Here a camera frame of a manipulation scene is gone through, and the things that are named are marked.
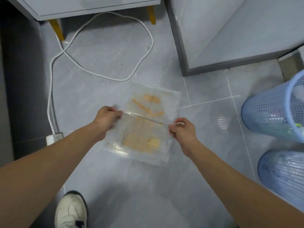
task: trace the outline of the ziplock bag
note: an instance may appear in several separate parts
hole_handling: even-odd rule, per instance
[[[177,117],[181,92],[132,83],[133,93],[114,129],[107,132],[107,150],[152,165],[169,161],[172,137],[168,124]]]

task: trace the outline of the left hand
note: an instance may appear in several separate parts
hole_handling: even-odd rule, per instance
[[[92,123],[96,124],[99,130],[98,140],[101,141],[105,138],[108,130],[112,129],[113,124],[121,118],[123,111],[117,111],[114,107],[102,107]]]

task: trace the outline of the shoe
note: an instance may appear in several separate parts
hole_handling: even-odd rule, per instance
[[[59,201],[55,213],[55,228],[87,228],[88,210],[82,195],[67,192]]]

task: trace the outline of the yellow cabinet leg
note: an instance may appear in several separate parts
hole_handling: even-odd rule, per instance
[[[151,6],[147,6],[147,10],[148,10],[150,22],[152,23],[152,25],[156,25],[156,18],[155,18],[153,6],[152,5]]]
[[[64,37],[63,37],[62,31],[60,29],[57,19],[49,20],[49,23],[51,24],[51,26],[52,26],[53,30],[55,31],[59,40],[64,41]]]

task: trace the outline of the white cable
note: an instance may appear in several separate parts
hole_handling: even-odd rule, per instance
[[[89,70],[86,70],[85,68],[83,68],[81,65],[79,65],[67,52],[66,50],[70,47],[70,45],[72,44],[72,42],[74,41],[74,39],[76,38],[76,36],[79,34],[79,32],[85,27],[87,26],[89,23],[91,23],[96,17],[98,17],[99,15],[101,14],[114,14],[114,15],[117,15],[117,16],[120,16],[120,17],[123,17],[123,18],[130,18],[130,19],[134,19],[136,21],[138,21],[139,23],[142,24],[143,27],[145,27],[145,29],[147,30],[147,32],[149,33],[150,35],[150,38],[151,38],[151,41],[152,41],[152,44],[150,46],[150,49],[149,51],[141,58],[141,60],[137,63],[137,65],[135,66],[133,72],[125,79],[115,79],[115,78],[111,78],[111,77],[107,77],[107,76],[103,76],[103,75],[100,75],[100,74],[97,74],[97,73],[93,73]],[[56,36],[57,38],[57,42],[58,42],[58,45],[61,49],[61,52],[59,54],[57,54],[55,57],[52,58],[51,62],[50,62],[50,90],[49,90],[49,97],[48,97],[48,109],[47,109],[47,113],[48,113],[48,120],[49,120],[49,123],[50,123],[50,126],[51,126],[51,129],[52,129],[52,133],[55,134],[55,129],[54,129],[54,126],[52,124],[52,121],[51,121],[51,116],[50,116],[50,107],[51,107],[51,98],[52,98],[52,91],[53,91],[53,64],[55,62],[55,60],[60,57],[63,53],[75,64],[77,65],[80,69],[84,70],[85,72],[88,72],[90,74],[93,74],[93,75],[96,75],[96,76],[99,76],[99,77],[103,77],[103,78],[107,78],[107,79],[110,79],[110,80],[113,80],[113,81],[127,81],[129,80],[133,74],[135,73],[136,69],[138,68],[139,64],[143,61],[143,59],[145,57],[147,57],[147,55],[151,52],[152,50],[152,47],[154,45],[154,41],[153,41],[153,37],[152,37],[152,34],[150,33],[149,29],[147,28],[147,26],[139,19],[137,18],[134,18],[134,17],[130,17],[130,16],[125,16],[125,15],[121,15],[121,14],[118,14],[118,13],[114,13],[114,12],[104,12],[104,13],[99,13],[99,14],[96,14],[94,15],[89,21],[87,21],[85,24],[83,24],[74,34],[74,36],[72,37],[72,39],[70,40],[70,42],[68,43],[68,45],[63,48],[62,47],[62,44],[59,40],[59,38]]]

